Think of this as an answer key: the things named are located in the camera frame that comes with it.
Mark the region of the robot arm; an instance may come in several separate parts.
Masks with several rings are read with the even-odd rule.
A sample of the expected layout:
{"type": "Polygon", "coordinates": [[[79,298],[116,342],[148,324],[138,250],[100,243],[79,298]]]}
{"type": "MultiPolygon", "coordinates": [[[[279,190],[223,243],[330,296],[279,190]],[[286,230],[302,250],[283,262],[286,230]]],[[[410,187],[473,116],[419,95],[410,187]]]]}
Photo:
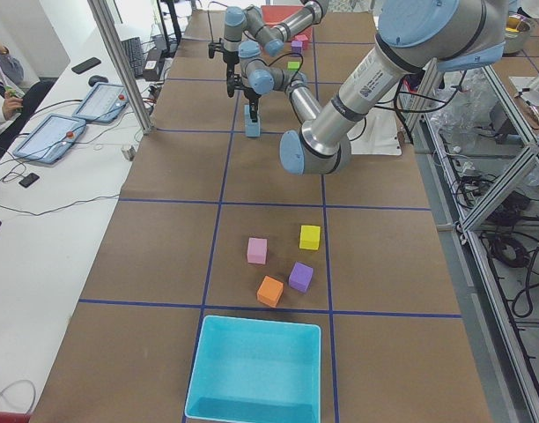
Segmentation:
{"type": "Polygon", "coordinates": [[[349,131],[405,75],[431,60],[439,71],[465,71],[495,63],[505,46],[506,1],[386,1],[373,49],[321,106],[303,78],[270,68],[260,59],[276,56],[284,44],[321,23],[326,1],[305,1],[275,26],[261,11],[230,7],[225,12],[225,48],[237,53],[241,75],[257,94],[286,93],[301,127],[281,137],[279,157],[291,174],[331,174],[351,157],[349,131]]]}
{"type": "Polygon", "coordinates": [[[329,1],[302,1],[301,9],[295,11],[284,20],[269,25],[257,6],[249,5],[245,9],[229,6],[224,15],[224,34],[219,41],[209,43],[209,58],[213,59],[220,52],[226,64],[226,77],[234,74],[239,63],[239,45],[245,32],[257,41],[270,56],[280,53],[287,41],[301,34],[310,26],[318,25],[329,10],[329,1]]]}

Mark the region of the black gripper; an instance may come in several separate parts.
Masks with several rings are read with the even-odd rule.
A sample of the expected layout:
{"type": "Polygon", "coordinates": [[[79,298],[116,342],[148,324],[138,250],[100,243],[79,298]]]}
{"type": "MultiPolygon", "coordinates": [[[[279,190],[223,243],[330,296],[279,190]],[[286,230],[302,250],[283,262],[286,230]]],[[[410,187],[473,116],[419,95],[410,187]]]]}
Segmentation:
{"type": "Polygon", "coordinates": [[[238,52],[224,49],[222,51],[223,61],[227,64],[227,78],[234,75],[234,64],[238,63],[238,52]]]}
{"type": "Polygon", "coordinates": [[[248,99],[247,116],[252,122],[257,122],[257,103],[260,99],[260,95],[251,87],[245,87],[243,92],[248,99]]]}

